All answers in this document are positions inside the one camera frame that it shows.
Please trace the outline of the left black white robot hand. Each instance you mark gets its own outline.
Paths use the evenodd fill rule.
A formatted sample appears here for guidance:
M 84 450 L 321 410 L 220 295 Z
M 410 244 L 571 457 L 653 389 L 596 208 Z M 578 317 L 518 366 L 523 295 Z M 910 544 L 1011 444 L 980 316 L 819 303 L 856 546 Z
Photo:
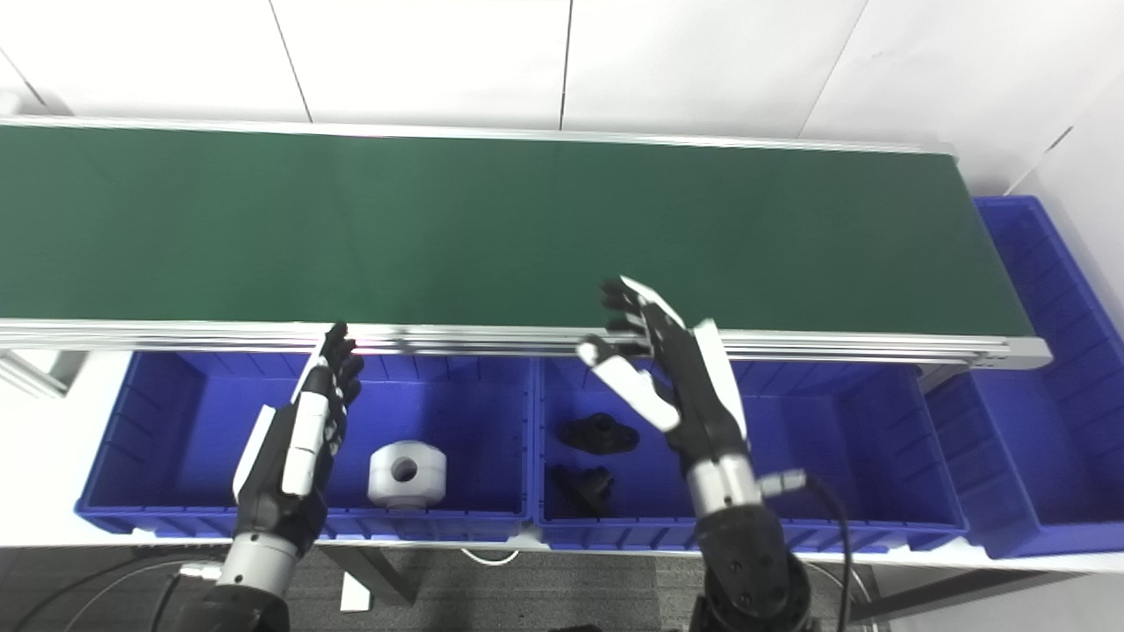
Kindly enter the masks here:
M 334 324 L 312 349 L 292 399 L 270 412 L 245 477 L 236 486 L 234 535 L 272 538 L 303 557 L 327 520 L 326 488 L 348 434 L 348 406 L 362 385 L 362 356 L 348 324 Z

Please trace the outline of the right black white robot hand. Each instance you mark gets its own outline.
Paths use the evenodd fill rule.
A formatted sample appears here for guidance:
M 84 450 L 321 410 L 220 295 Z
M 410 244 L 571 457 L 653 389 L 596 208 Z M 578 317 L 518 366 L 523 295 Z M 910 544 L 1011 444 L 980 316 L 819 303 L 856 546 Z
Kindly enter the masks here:
M 700 463 L 751 463 L 746 413 L 715 320 L 687 327 L 654 289 L 628 276 L 602 281 L 602 305 L 620 312 L 606 329 L 629 334 L 615 344 L 581 338 L 577 356 L 667 437 L 683 470 Z

